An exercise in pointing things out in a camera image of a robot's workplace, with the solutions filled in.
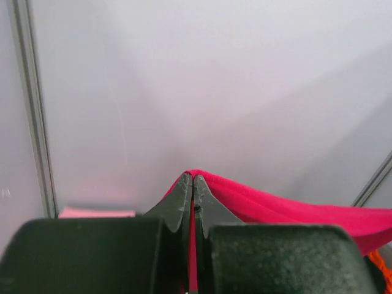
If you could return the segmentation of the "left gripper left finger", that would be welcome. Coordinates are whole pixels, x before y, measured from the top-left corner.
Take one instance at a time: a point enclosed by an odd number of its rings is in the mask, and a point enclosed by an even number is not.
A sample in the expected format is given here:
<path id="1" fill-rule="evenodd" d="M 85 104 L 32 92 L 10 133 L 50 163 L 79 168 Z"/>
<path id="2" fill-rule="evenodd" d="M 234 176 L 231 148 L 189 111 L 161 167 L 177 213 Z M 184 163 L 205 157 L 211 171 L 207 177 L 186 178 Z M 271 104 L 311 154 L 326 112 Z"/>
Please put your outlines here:
<path id="1" fill-rule="evenodd" d="M 189 235 L 192 176 L 183 173 L 168 194 L 146 214 L 160 220 L 154 253 L 154 293 L 189 291 Z"/>

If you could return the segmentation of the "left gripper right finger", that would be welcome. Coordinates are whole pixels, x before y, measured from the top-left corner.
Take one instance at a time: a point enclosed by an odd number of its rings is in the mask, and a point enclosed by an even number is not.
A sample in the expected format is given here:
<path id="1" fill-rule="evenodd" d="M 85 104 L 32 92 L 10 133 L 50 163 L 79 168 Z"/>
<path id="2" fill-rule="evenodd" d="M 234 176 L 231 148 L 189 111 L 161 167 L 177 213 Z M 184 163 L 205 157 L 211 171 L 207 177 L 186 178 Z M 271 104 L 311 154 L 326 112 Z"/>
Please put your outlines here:
<path id="1" fill-rule="evenodd" d="M 215 293 L 212 228 L 217 225 L 239 225 L 244 222 L 213 195 L 202 175 L 194 178 L 193 200 L 198 292 Z"/>

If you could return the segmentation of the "red t-shirt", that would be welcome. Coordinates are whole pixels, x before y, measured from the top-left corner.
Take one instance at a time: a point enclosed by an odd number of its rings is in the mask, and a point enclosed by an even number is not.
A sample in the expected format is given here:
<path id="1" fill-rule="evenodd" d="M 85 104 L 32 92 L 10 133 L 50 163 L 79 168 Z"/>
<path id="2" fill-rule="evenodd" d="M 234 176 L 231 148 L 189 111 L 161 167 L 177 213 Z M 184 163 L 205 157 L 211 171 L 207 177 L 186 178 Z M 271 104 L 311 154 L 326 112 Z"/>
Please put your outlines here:
<path id="1" fill-rule="evenodd" d="M 391 210 L 335 205 L 313 205 L 278 197 L 203 170 L 185 171 L 193 178 L 202 175 L 213 195 L 246 223 L 328 224 L 342 227 L 356 242 L 369 275 L 381 293 L 382 273 L 368 254 L 391 241 Z"/>

